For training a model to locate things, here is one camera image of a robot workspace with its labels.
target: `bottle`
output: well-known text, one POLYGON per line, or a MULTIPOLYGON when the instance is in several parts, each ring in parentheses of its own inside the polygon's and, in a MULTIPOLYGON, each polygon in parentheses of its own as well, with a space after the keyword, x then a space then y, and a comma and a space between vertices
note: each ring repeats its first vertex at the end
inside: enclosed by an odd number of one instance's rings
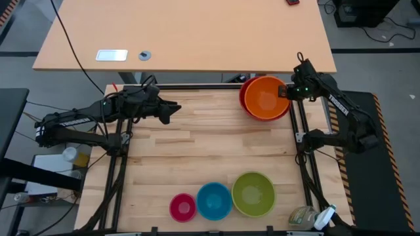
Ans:
POLYGON ((86 167, 87 163, 89 162, 89 156, 78 152, 78 150, 74 147, 67 147, 63 151, 62 156, 65 161, 73 163, 73 165, 78 167, 86 167))
POLYGON ((310 230, 315 227, 317 230, 324 228, 334 215, 335 205, 318 213, 311 206, 302 206, 294 210, 289 217, 289 225, 298 230, 310 230))

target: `black equipment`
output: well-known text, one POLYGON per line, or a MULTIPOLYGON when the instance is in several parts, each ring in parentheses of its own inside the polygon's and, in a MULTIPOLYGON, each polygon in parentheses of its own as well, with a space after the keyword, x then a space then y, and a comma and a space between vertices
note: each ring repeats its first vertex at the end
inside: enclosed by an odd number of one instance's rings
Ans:
POLYGON ((328 74, 317 73, 308 59, 304 60, 302 53, 298 53, 301 64, 295 67, 292 75, 294 84, 279 87, 279 97, 289 100, 303 100, 309 98, 316 101, 320 96, 326 97, 348 119, 349 127, 345 133, 324 134, 315 129, 303 133, 296 133, 299 150, 314 151, 324 145, 347 148, 348 151, 361 153, 378 144, 375 125, 368 113, 361 110, 354 102, 346 97, 337 87, 337 82, 328 74))
POLYGON ((337 27, 376 27, 400 0, 333 0, 337 27))
POLYGON ((147 87, 125 87, 121 92, 113 92, 88 108, 73 109, 63 113, 46 115, 42 122, 36 122, 36 142, 40 147, 52 147, 65 142, 100 146, 107 150, 108 155, 118 155, 123 138, 121 134, 102 135, 81 132, 67 127, 88 122, 111 123, 118 119, 136 119, 159 117, 167 125, 170 116, 181 106, 176 102, 165 101, 159 96, 159 88, 153 85, 147 87))

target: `red bowl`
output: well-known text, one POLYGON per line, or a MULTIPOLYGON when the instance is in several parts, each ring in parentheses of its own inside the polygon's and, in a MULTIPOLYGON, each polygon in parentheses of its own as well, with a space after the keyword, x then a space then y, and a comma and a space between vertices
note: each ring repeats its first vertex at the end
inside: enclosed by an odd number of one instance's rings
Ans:
POLYGON ((169 204, 169 213, 178 222, 188 222, 197 213, 196 201, 187 193, 180 193, 173 197, 169 204))
POLYGON ((241 107, 243 108, 243 110, 252 118, 258 120, 258 121, 275 121, 276 119, 279 119, 281 117, 283 117, 290 109, 290 103, 289 106, 287 107, 287 109, 280 115, 278 115, 277 117, 273 118, 273 119, 260 119, 258 117, 255 117, 254 115, 251 114, 251 112, 249 112, 249 110, 247 109, 246 105, 245 105, 245 93, 247 91, 247 88, 249 87, 249 85, 256 79, 258 79, 260 76, 258 77, 254 77, 252 79, 247 80, 241 87, 240 91, 239 91, 239 101, 241 104, 241 107))

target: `wooden tabletop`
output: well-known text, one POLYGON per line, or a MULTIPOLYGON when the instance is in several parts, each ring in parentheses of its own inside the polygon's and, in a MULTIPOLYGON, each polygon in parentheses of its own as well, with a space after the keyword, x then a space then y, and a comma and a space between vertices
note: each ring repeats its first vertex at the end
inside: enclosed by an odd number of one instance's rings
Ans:
MULTIPOLYGON (((106 92, 112 91, 108 86, 106 92)), ((242 110, 238 93, 236 89, 161 91, 162 98, 177 101, 182 109, 172 115, 169 125, 147 118, 133 127, 118 231, 150 231, 152 226, 158 226, 159 231, 263 231, 270 225, 275 230, 289 229, 289 215, 305 205, 290 116, 272 122, 256 121, 242 110), (216 222, 198 213, 187 223, 171 218, 169 203, 176 194, 196 196, 208 182, 231 188, 241 173, 250 170, 264 173, 275 185, 276 206, 266 216, 249 218, 234 208, 229 216, 216 222)), ((309 128, 326 131, 327 121, 319 101, 304 103, 306 116, 309 128)), ((334 154, 332 147, 321 150, 334 154)), ((103 149, 95 147, 91 163, 103 153, 103 149)), ((351 223, 337 162, 318 152, 315 157, 326 199, 336 204, 340 216, 351 223)), ((109 163, 107 156, 89 169, 75 228, 84 225, 102 201, 109 163)), ((109 226, 114 209, 110 206, 109 226)))
MULTIPOLYGON (((336 72, 316 0, 65 0, 59 14, 86 70, 281 73, 302 52, 317 71, 336 72), (100 49, 129 52, 97 62, 100 49)), ((33 68, 80 70, 58 20, 33 68)))

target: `orange bowl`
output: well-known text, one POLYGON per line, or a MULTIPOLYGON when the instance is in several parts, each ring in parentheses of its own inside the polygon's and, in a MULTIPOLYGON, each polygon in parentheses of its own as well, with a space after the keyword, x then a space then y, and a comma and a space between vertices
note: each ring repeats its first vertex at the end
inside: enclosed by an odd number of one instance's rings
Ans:
POLYGON ((290 101, 278 97, 278 87, 285 83, 273 76, 253 80, 245 91, 245 107, 252 116, 261 120, 278 119, 289 109, 290 101))

